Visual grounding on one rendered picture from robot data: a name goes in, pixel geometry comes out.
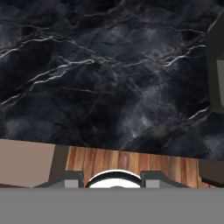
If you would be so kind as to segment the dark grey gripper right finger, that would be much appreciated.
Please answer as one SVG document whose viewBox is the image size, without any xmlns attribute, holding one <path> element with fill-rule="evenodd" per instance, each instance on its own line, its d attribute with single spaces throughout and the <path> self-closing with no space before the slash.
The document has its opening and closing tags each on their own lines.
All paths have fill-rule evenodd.
<svg viewBox="0 0 224 224">
<path fill-rule="evenodd" d="M 141 171 L 142 188 L 187 188 L 179 182 L 171 180 L 162 171 Z"/>
</svg>

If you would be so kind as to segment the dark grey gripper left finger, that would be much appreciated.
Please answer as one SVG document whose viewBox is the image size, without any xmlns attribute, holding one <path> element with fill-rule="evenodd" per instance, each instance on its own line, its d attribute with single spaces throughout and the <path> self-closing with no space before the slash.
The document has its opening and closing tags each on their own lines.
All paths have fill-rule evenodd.
<svg viewBox="0 0 224 224">
<path fill-rule="evenodd" d="M 37 188 L 83 188 L 83 171 L 64 171 L 59 177 L 53 178 L 48 182 L 37 185 Z"/>
</svg>

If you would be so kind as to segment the dark brown drawer side panel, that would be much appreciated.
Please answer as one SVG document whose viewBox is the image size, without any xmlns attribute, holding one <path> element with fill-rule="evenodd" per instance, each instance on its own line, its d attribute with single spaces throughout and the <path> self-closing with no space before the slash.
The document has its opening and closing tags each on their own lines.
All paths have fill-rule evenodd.
<svg viewBox="0 0 224 224">
<path fill-rule="evenodd" d="M 67 157 L 69 152 L 68 145 L 56 145 L 52 157 L 52 165 L 49 174 L 49 182 L 57 180 L 62 177 L 66 166 L 67 166 Z"/>
</svg>

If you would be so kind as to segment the tan drawer front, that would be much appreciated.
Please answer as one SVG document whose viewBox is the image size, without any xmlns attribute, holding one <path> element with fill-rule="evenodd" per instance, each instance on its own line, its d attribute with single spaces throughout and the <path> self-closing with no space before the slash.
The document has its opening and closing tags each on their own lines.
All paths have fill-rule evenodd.
<svg viewBox="0 0 224 224">
<path fill-rule="evenodd" d="M 49 179 L 55 145 L 0 139 L 0 184 L 34 187 Z"/>
</svg>

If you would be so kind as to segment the round white and black object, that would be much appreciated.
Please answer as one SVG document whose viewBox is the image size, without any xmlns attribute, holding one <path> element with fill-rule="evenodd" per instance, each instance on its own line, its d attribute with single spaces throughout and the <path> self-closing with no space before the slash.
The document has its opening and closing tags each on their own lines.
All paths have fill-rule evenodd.
<svg viewBox="0 0 224 224">
<path fill-rule="evenodd" d="M 142 180 L 133 172 L 106 170 L 94 175 L 86 188 L 140 188 Z"/>
</svg>

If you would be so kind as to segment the dark brown cupboard front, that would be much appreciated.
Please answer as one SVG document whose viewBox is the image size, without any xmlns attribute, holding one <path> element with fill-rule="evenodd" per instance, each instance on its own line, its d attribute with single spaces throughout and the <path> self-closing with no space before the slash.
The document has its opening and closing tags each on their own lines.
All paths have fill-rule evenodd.
<svg viewBox="0 0 224 224">
<path fill-rule="evenodd" d="M 224 187 L 224 161 L 200 159 L 199 176 L 204 183 Z"/>
</svg>

